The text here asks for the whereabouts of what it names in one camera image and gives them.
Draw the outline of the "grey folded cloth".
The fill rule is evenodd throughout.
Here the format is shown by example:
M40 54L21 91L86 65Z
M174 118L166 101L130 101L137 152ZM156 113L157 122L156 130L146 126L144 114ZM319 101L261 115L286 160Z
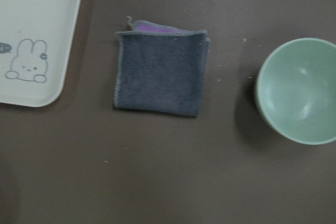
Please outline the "grey folded cloth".
M128 17L117 32L119 55L113 105L196 117L199 114L210 38Z

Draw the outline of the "green bowl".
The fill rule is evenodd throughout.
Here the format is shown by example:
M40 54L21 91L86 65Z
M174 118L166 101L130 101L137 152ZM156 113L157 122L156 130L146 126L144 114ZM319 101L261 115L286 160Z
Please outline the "green bowl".
M301 144L335 141L335 44L300 38L276 48L255 84L260 115L280 135Z

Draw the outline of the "cream tray with rabbit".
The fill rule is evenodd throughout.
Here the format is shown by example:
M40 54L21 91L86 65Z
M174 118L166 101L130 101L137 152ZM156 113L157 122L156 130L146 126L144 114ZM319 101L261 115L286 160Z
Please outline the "cream tray with rabbit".
M61 94L81 0L1 0L1 103L42 107Z

